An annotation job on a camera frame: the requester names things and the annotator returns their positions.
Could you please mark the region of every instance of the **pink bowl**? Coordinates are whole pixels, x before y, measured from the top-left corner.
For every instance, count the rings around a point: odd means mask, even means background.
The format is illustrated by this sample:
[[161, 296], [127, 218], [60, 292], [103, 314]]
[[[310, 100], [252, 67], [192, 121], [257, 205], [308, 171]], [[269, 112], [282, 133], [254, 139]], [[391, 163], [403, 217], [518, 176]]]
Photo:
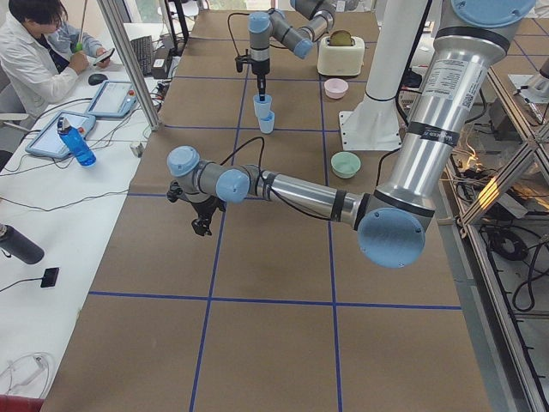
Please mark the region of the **pink bowl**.
[[349, 85], [343, 79], [333, 78], [324, 82], [324, 92], [330, 99], [342, 98], [348, 88]]

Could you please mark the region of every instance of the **person's hand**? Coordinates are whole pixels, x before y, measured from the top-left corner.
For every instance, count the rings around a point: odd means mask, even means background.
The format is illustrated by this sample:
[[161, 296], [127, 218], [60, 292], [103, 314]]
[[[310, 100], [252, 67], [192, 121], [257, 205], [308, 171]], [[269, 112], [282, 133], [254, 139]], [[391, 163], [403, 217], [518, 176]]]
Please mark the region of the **person's hand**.
[[[104, 52], [106, 52], [106, 48], [105, 47], [100, 47], [95, 52], [95, 57], [99, 57]], [[108, 58], [107, 60], [103, 60], [102, 62], [97, 63], [96, 66], [99, 67], [100, 69], [104, 69], [106, 66], [108, 66], [110, 64], [110, 62], [111, 62], [111, 58]]]
[[70, 58], [69, 67], [74, 70], [77, 75], [80, 75], [88, 66], [89, 62], [83, 51], [73, 54]]

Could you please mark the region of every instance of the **blue water bottle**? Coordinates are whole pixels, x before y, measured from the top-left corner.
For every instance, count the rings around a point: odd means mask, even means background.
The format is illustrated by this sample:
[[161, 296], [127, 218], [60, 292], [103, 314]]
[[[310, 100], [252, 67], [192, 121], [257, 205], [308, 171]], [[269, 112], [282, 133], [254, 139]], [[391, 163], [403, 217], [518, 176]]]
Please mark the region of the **blue water bottle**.
[[61, 116], [57, 121], [57, 133], [69, 148], [70, 153], [78, 160], [78, 163], [85, 167], [90, 167], [95, 163], [94, 152], [87, 146], [78, 130], [70, 125], [67, 118]]

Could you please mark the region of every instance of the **bowl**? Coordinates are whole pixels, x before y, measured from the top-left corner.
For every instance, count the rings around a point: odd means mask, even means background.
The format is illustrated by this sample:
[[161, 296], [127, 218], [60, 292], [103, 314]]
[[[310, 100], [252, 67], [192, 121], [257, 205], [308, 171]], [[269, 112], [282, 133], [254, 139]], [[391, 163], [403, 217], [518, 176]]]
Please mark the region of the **bowl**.
[[330, 161], [335, 176], [350, 179], [360, 169], [360, 158], [351, 152], [339, 152]]
[[348, 89], [349, 85], [343, 79], [333, 78], [324, 82], [324, 92], [330, 99], [342, 98]]

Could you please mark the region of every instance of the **robotic arm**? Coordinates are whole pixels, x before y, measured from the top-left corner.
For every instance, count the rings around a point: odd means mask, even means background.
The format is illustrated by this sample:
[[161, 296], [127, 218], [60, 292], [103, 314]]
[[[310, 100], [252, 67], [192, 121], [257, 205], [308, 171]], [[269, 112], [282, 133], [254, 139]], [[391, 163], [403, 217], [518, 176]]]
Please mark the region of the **robotic arm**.
[[271, 9], [267, 12], [250, 14], [250, 52], [237, 56], [237, 72], [242, 72], [244, 64], [251, 65], [251, 72], [257, 76], [259, 100], [265, 101], [266, 75], [270, 72], [270, 38], [280, 41], [299, 58], [306, 58], [313, 42], [320, 39], [334, 26], [334, 7], [327, 0], [292, 0], [294, 7], [309, 22], [301, 28], [293, 28], [286, 20], [284, 12]]
[[284, 200], [350, 225], [359, 234], [361, 251], [376, 264], [411, 264], [423, 251], [435, 212], [431, 193], [486, 72], [505, 57], [520, 20], [533, 6], [534, 0], [444, 1], [435, 54], [410, 113], [399, 158], [389, 180], [372, 195], [315, 185], [257, 166], [223, 167], [183, 146], [167, 159], [175, 178], [169, 198], [190, 202], [202, 224], [208, 224], [224, 202], [242, 202], [247, 194]]

